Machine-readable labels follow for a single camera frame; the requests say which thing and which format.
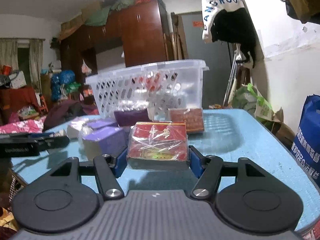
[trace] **gray door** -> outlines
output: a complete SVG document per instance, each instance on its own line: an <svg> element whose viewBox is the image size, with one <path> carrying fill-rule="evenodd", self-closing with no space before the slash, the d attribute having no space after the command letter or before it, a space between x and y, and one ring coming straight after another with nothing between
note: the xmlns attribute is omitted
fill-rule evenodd
<svg viewBox="0 0 320 240"><path fill-rule="evenodd" d="M210 70L203 73L202 107L222 105L231 72L228 43L216 41L205 44L200 27L193 27L193 22L202 21L202 13L182 15L189 59L203 59Z"/></svg>

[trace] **blue bag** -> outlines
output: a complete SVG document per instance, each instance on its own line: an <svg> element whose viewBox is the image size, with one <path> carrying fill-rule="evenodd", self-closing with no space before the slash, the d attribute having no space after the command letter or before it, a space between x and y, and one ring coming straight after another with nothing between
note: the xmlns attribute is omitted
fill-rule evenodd
<svg viewBox="0 0 320 240"><path fill-rule="evenodd" d="M51 100L56 102L60 99L61 90L59 85L51 86Z"/></svg>
<svg viewBox="0 0 320 240"><path fill-rule="evenodd" d="M50 82L51 86L60 85L60 74L53 74Z"/></svg>
<svg viewBox="0 0 320 240"><path fill-rule="evenodd" d="M60 85L68 85L76 80L76 75L72 70L64 70L60 73Z"/></svg>
<svg viewBox="0 0 320 240"><path fill-rule="evenodd" d="M320 186L320 96L308 96L291 154Z"/></svg>

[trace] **pink floral fabric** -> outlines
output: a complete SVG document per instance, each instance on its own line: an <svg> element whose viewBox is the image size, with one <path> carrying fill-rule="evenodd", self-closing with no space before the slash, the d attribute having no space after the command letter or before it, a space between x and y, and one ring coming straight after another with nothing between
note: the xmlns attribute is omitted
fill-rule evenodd
<svg viewBox="0 0 320 240"><path fill-rule="evenodd" d="M0 134L3 133L41 133L43 130L43 123L45 116L40 120L26 120L21 122L9 123L4 126L0 126Z"/></svg>

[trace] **black circular mount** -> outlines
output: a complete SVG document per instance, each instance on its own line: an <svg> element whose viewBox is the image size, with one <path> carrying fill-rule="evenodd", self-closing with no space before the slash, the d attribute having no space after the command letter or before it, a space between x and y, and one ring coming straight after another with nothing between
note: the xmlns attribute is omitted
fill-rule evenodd
<svg viewBox="0 0 320 240"><path fill-rule="evenodd" d="M276 234L294 229L303 204L300 197L282 183L266 180L236 182L217 194L215 208L226 222L241 230Z"/></svg>
<svg viewBox="0 0 320 240"><path fill-rule="evenodd" d="M42 233L77 228L92 218L98 207L98 197L92 189L78 182L58 180L51 185L30 184L12 202L12 212L19 225Z"/></svg>

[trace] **red stool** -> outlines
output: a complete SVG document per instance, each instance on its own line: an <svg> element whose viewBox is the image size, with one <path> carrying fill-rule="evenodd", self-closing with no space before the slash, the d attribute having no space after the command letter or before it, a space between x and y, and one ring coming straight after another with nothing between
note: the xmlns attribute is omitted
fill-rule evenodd
<svg viewBox="0 0 320 240"><path fill-rule="evenodd" d="M40 96L40 102L41 102L41 107L39 107L40 114L47 114L49 111L48 111L47 104L45 103L43 95Z"/></svg>

